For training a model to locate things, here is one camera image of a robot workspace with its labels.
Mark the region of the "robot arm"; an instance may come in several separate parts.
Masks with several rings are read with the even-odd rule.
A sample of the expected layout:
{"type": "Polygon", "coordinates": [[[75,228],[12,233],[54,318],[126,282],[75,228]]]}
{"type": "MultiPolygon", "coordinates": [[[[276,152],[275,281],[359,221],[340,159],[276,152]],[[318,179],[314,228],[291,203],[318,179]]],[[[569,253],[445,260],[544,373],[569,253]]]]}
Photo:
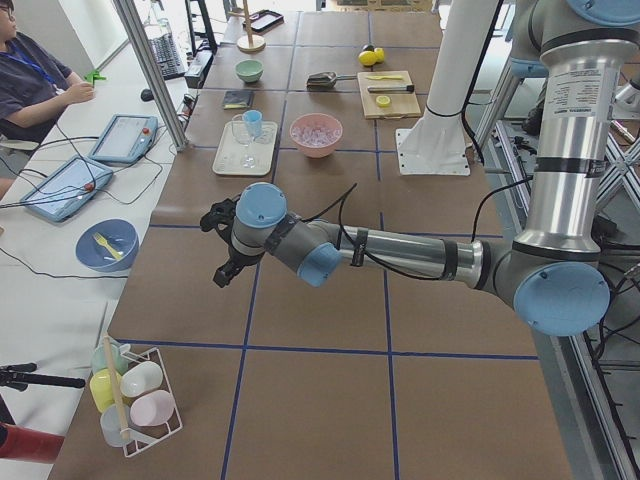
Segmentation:
{"type": "Polygon", "coordinates": [[[520,1],[510,64],[547,87],[526,225],[510,243],[349,227],[292,212],[275,185],[258,182],[214,204],[200,221],[228,247],[214,274],[228,285],[272,255],[312,286],[341,262],[366,263],[422,281],[459,281],[509,305],[551,336],[596,325],[610,304],[591,235],[621,67],[639,48],[635,1],[520,1]]]}

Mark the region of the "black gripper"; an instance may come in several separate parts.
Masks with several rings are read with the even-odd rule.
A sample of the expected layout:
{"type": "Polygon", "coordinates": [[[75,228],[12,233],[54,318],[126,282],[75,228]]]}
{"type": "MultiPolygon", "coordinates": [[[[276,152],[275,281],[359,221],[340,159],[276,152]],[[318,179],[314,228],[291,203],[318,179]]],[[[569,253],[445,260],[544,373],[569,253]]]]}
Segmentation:
{"type": "Polygon", "coordinates": [[[200,228],[203,232],[215,230],[228,246],[229,258],[222,266],[216,269],[213,276],[213,282],[219,287],[228,286],[245,267],[253,266],[260,262],[259,254],[247,255],[233,246],[232,227],[236,218],[235,212],[238,201],[239,197],[233,197],[214,203],[210,211],[200,219],[200,228]]]}

